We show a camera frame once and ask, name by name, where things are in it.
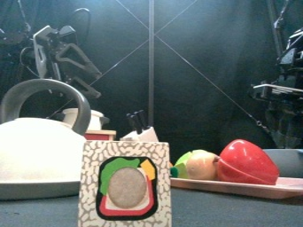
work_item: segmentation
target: kettle handle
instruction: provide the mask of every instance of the kettle handle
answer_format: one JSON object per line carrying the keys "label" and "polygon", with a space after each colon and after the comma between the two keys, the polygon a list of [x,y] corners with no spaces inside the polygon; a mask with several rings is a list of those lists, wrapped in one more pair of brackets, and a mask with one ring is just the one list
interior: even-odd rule
{"label": "kettle handle", "polygon": [[30,96],[43,90],[58,90],[77,100],[79,106],[79,115],[73,126],[73,130],[83,136],[90,127],[90,102],[83,94],[73,86],[51,79],[29,80],[19,83],[10,89],[2,101],[0,122],[6,123],[19,118],[22,106],[27,99]]}

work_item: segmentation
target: pink tray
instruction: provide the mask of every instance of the pink tray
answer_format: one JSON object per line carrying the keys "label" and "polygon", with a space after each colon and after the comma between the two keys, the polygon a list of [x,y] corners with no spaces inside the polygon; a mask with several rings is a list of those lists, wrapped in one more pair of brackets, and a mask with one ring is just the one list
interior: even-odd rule
{"label": "pink tray", "polygon": [[303,195],[303,179],[281,177],[277,185],[241,184],[222,181],[198,181],[172,178],[172,186],[210,192],[224,192],[268,199],[285,199]]}

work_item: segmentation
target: black backdrop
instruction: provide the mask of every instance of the black backdrop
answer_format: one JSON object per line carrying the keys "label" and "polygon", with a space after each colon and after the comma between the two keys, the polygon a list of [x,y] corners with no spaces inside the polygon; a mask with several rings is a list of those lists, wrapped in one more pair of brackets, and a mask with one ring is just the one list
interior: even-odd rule
{"label": "black backdrop", "polygon": [[[0,28],[22,29],[18,1],[0,3]],[[265,125],[268,103],[248,96],[252,84],[278,77],[277,49],[268,1],[155,0],[154,5],[154,127],[159,139],[172,145],[173,162],[193,149],[221,153],[237,138],[264,148],[276,148]],[[31,35],[46,25],[70,24],[81,47],[103,77],[93,84],[102,93],[91,99],[93,109],[110,117],[105,129],[125,136],[131,127],[126,114],[150,104],[150,1],[149,0],[26,0],[22,1]],[[277,11],[285,1],[276,1]],[[286,14],[285,42],[302,26],[302,1]],[[87,15],[69,15],[89,8]],[[27,46],[0,46],[2,97],[21,81],[37,78],[21,66]],[[49,117],[67,100],[49,93],[34,96],[23,115]]]}

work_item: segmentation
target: patterned box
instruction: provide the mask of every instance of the patterned box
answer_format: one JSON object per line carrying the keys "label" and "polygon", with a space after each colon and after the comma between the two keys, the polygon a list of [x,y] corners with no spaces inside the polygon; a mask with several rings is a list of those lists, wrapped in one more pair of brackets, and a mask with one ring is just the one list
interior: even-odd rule
{"label": "patterned box", "polygon": [[173,226],[167,143],[89,141],[79,227]]}

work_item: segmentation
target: gray table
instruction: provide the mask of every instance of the gray table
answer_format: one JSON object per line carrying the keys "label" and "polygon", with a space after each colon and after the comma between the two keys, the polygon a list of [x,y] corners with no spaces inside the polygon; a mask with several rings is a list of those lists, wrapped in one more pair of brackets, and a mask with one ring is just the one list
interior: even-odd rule
{"label": "gray table", "polygon": [[[2,227],[77,227],[79,197],[0,201]],[[303,226],[303,196],[266,200],[173,189],[173,226]]]}

